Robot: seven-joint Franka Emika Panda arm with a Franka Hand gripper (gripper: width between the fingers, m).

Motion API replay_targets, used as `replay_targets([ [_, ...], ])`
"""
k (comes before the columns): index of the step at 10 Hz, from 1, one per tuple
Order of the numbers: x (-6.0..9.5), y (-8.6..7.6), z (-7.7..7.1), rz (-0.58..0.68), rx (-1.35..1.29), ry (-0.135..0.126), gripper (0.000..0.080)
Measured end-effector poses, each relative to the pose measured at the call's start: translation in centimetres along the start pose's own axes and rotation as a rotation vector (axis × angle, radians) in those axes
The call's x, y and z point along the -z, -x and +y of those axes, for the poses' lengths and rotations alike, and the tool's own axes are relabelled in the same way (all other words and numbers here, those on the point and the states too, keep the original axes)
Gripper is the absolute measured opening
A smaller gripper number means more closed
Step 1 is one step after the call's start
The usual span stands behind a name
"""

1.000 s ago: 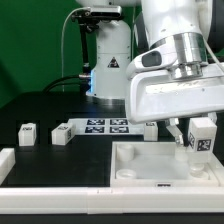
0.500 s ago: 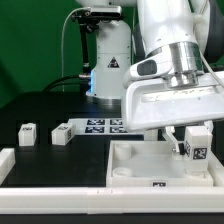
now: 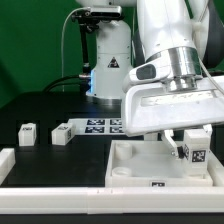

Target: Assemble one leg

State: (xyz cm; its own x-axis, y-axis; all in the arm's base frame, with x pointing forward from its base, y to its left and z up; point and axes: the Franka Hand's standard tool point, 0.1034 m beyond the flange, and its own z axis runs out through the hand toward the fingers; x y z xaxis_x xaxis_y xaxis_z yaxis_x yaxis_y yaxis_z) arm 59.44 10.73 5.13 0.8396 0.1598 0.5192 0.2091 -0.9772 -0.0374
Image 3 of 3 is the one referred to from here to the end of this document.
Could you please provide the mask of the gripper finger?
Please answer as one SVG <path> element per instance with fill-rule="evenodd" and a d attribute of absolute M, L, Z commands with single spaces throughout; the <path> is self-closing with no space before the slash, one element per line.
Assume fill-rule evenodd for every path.
<path fill-rule="evenodd" d="M 207 125 L 204 125 L 203 126 L 203 129 L 205 130 L 205 132 L 209 135 L 212 134 L 213 132 L 213 129 L 212 129 L 212 125 L 211 124 L 207 124 Z"/>
<path fill-rule="evenodd" d="M 172 130 L 164 130 L 162 132 L 162 141 L 171 150 L 171 154 L 178 157 L 178 146 L 173 140 L 174 133 Z"/>

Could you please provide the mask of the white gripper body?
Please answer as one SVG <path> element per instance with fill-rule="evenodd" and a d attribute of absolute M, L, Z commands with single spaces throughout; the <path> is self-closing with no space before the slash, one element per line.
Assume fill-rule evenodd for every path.
<path fill-rule="evenodd" d="M 122 100 L 121 119 L 127 136 L 183 130 L 224 123 L 224 95 L 208 78 L 194 91 L 168 93 L 162 83 L 130 88 Z"/>

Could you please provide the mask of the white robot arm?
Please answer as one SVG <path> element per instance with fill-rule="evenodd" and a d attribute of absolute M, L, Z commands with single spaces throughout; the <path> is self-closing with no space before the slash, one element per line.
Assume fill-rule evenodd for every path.
<path fill-rule="evenodd" d="M 121 117 L 128 136 L 224 123 L 224 23 L 213 0 L 77 0 L 95 18 L 135 6 L 144 59 L 125 77 Z"/>

